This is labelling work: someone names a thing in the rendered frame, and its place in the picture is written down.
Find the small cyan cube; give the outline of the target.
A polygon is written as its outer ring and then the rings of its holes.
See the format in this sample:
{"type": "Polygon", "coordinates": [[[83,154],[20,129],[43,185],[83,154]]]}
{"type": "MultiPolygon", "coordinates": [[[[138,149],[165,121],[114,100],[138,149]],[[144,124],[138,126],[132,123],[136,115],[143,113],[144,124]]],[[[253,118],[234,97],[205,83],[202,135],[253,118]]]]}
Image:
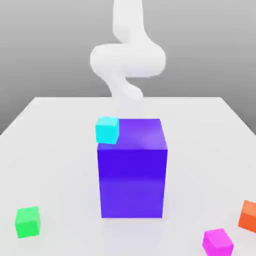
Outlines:
{"type": "Polygon", "coordinates": [[[96,142],[99,144],[116,144],[119,137],[119,119],[100,116],[95,124],[96,142]]]}

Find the small green cube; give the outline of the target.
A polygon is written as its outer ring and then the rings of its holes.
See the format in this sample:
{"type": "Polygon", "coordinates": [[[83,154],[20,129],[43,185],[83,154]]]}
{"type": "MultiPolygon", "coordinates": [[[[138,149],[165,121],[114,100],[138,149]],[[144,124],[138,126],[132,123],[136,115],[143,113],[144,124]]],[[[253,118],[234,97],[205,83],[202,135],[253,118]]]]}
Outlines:
{"type": "Polygon", "coordinates": [[[38,236],[41,231],[41,217],[38,206],[19,208],[15,217],[17,237],[27,238],[38,236]]]}

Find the small magenta cube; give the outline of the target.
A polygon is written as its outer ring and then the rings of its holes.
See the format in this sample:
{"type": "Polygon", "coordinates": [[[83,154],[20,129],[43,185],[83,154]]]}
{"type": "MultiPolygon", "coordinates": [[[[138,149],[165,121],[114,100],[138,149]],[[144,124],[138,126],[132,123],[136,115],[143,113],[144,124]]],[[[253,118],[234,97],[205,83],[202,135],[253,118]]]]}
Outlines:
{"type": "Polygon", "coordinates": [[[232,256],[234,243],[223,228],[204,232],[202,247],[207,256],[232,256]]]}

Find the small orange cube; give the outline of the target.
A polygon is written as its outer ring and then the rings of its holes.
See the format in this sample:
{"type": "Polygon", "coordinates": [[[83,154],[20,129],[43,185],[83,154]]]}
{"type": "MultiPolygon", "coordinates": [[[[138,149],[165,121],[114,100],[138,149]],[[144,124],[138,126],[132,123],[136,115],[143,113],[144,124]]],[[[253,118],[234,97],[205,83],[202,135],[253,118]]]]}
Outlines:
{"type": "Polygon", "coordinates": [[[238,226],[256,233],[256,203],[244,200],[238,226]]]}

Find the large purple box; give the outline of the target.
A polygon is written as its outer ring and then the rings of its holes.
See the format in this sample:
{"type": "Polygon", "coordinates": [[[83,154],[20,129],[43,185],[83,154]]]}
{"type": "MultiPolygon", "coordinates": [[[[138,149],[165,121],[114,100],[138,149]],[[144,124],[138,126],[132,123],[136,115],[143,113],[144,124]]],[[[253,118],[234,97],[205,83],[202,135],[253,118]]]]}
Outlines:
{"type": "Polygon", "coordinates": [[[162,218],[167,159],[160,119],[120,119],[117,142],[97,147],[102,218],[162,218]]]}

